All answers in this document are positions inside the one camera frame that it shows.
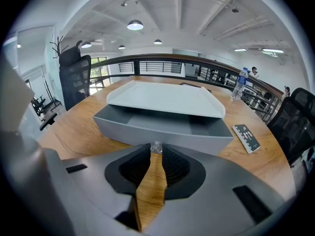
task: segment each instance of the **black chair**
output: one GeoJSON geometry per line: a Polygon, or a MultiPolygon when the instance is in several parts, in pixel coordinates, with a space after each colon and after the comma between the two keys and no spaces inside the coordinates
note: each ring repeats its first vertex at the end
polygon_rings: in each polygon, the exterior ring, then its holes
{"type": "Polygon", "coordinates": [[[39,130],[42,131],[47,125],[53,125],[53,123],[55,123],[54,118],[56,116],[57,116],[57,113],[54,113],[51,116],[49,116],[48,118],[46,118],[46,120],[43,122],[43,124],[41,124],[41,126],[39,127],[39,130]]]}
{"type": "Polygon", "coordinates": [[[36,99],[35,97],[31,100],[31,104],[36,112],[36,114],[38,116],[40,116],[40,114],[44,114],[46,113],[45,111],[45,106],[44,106],[44,102],[46,99],[42,99],[42,96],[40,96],[40,102],[38,101],[38,99],[36,99]]]}
{"type": "Polygon", "coordinates": [[[224,84],[226,72],[218,71],[217,83],[224,84]]]}
{"type": "Polygon", "coordinates": [[[65,109],[90,96],[91,57],[81,57],[79,41],[76,46],[64,51],[59,57],[59,77],[63,89],[65,109]]]}
{"type": "Polygon", "coordinates": [[[292,165],[315,144],[315,95],[297,88],[267,126],[292,165]]]}

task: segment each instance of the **notebook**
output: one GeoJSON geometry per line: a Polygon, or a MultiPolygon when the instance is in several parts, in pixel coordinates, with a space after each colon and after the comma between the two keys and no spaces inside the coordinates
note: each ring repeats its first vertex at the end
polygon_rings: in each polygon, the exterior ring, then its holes
{"type": "Polygon", "coordinates": [[[234,125],[232,129],[241,140],[248,154],[260,148],[259,142],[245,124],[234,125]]]}

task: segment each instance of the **wall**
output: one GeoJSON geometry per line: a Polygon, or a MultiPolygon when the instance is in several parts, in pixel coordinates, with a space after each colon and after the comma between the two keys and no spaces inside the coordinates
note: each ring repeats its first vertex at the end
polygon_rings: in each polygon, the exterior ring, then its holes
{"type": "Polygon", "coordinates": [[[45,44],[43,41],[33,43],[31,46],[23,46],[18,49],[18,61],[21,74],[28,70],[45,64],[44,59],[45,44]]]}
{"type": "Polygon", "coordinates": [[[126,41],[126,49],[123,55],[145,54],[145,53],[173,53],[173,49],[181,51],[198,52],[207,54],[207,58],[216,59],[219,62],[239,67],[239,57],[235,52],[213,40],[199,35],[183,32],[161,32],[150,35],[137,36],[126,41]],[[162,45],[154,45],[155,39],[161,39],[162,45]]]}
{"type": "Polygon", "coordinates": [[[55,95],[45,69],[44,49],[44,41],[32,43],[29,47],[23,46],[22,48],[18,49],[18,61],[21,77],[24,81],[30,81],[31,88],[35,93],[35,97],[39,98],[43,95],[43,99],[46,99],[46,103],[49,103],[50,99],[42,79],[41,66],[43,66],[50,93],[53,97],[55,95]]]}
{"type": "Polygon", "coordinates": [[[174,54],[181,54],[181,55],[189,55],[189,56],[198,57],[198,52],[191,52],[191,51],[173,49],[173,53],[174,54]]]}
{"type": "Polygon", "coordinates": [[[251,70],[255,66],[259,72],[258,79],[281,91],[284,91],[284,86],[290,87],[291,92],[296,88],[308,89],[299,64],[287,61],[284,65],[281,65],[277,58],[262,55],[264,54],[259,56],[250,53],[243,54],[240,58],[241,67],[247,67],[251,70]]]}

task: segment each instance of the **black vent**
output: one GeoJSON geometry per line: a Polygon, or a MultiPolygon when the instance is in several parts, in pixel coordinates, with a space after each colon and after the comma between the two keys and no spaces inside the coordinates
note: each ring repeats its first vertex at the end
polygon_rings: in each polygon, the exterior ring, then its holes
{"type": "Polygon", "coordinates": [[[271,215],[270,210],[247,186],[235,187],[233,191],[256,223],[271,215]]]}

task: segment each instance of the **table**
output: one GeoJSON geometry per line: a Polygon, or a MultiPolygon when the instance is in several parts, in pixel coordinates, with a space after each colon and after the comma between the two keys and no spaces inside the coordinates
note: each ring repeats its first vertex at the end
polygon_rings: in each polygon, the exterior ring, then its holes
{"type": "MultiPolygon", "coordinates": [[[[177,84],[186,80],[130,76],[89,96],[63,114],[47,130],[39,143],[42,147],[56,150],[61,159],[98,155],[124,149],[129,145],[103,137],[92,119],[106,106],[109,92],[131,80],[177,84]]],[[[189,81],[196,86],[210,89],[212,94],[225,106],[223,121],[228,128],[235,124],[246,124],[260,143],[261,148],[247,154],[242,143],[231,131],[235,139],[226,146],[220,157],[229,159],[274,188],[285,200],[295,195],[295,185],[291,169],[277,140],[264,122],[241,100],[231,100],[228,89],[200,82],[189,81]]],[[[163,207],[166,188],[165,173],[160,154],[151,154],[150,168],[137,189],[137,203],[142,228],[155,218],[163,207]]]]}

